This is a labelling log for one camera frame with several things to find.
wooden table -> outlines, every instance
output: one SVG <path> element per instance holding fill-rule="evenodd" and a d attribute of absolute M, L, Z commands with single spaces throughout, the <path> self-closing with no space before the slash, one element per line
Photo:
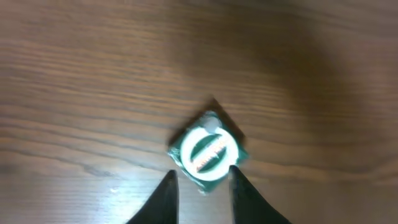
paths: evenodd
<path fill-rule="evenodd" d="M 3 0 L 0 223 L 124 223 L 214 96 L 292 223 L 398 218 L 396 1 Z M 179 171 L 180 223 L 231 223 Z"/>

green square object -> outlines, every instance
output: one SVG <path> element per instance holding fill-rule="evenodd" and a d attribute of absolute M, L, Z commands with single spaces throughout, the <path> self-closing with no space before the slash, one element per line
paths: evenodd
<path fill-rule="evenodd" d="M 169 147 L 168 154 L 200 192 L 211 192 L 230 165 L 248 158 L 240 142 L 214 111 L 207 111 Z"/>

wood grain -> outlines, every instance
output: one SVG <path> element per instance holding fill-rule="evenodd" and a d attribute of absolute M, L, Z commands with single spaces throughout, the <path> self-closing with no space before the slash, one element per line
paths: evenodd
<path fill-rule="evenodd" d="M 210 96 L 293 223 L 393 223 L 397 58 L 390 0 L 3 0 L 0 223 L 124 223 Z M 180 223 L 231 223 L 179 179 Z"/>

white circle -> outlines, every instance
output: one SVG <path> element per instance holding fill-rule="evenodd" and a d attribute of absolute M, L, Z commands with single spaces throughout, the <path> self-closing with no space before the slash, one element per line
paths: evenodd
<path fill-rule="evenodd" d="M 203 138 L 209 136 L 209 133 L 202 127 L 195 128 L 189 132 L 181 144 L 181 162 L 184 168 L 197 179 L 212 181 L 222 178 L 229 171 L 230 165 L 235 165 L 239 157 L 238 145 L 232 135 L 222 128 L 215 129 L 216 134 L 226 138 L 226 154 L 223 160 L 208 172 L 199 173 L 191 162 L 191 153 L 196 144 Z"/>

white circular label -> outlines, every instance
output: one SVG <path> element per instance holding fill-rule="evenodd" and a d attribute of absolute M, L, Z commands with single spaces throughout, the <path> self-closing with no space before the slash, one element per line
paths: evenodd
<path fill-rule="evenodd" d="M 221 136 L 213 141 L 208 147 L 198 153 L 191 161 L 194 147 L 203 138 L 211 135 L 204 128 L 198 127 L 191 130 L 181 144 L 181 162 L 185 169 L 197 179 L 212 181 L 222 178 L 229 171 L 230 165 L 235 165 L 239 157 L 239 149 L 232 135 L 222 128 L 216 128 L 215 134 Z M 199 172 L 200 168 L 206 165 L 212 158 L 217 157 L 218 153 L 226 147 L 224 158 L 213 168 L 206 172 Z"/>

